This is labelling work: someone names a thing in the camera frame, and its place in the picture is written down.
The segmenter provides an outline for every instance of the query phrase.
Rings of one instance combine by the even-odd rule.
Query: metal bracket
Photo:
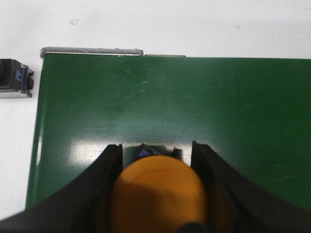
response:
[[[124,49],[90,49],[90,48],[67,48],[67,47],[44,47],[40,51],[40,57],[46,54],[90,54],[90,55],[113,55],[113,56],[143,56],[143,50]]]

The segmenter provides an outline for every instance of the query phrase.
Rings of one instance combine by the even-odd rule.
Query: orange object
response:
[[[207,221],[207,195],[195,171],[163,155],[142,158],[117,178],[111,194],[114,233],[175,233]]]

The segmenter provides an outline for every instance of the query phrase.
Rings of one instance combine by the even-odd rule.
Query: black device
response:
[[[0,59],[0,99],[30,98],[33,71],[14,59]]]

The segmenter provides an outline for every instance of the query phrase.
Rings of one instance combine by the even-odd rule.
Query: metal edge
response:
[[[133,49],[93,49],[70,47],[44,47],[40,50],[43,59],[46,54],[90,54],[90,55],[114,55],[114,56],[143,56],[143,50]]]
[[[0,99],[24,99],[31,98],[31,96],[29,92],[22,93],[20,90],[17,92],[0,92]]]

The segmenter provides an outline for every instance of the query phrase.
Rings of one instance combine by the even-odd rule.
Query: white table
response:
[[[0,100],[0,218],[24,208],[46,46],[311,59],[311,1],[0,0],[0,58],[35,72],[31,99]]]

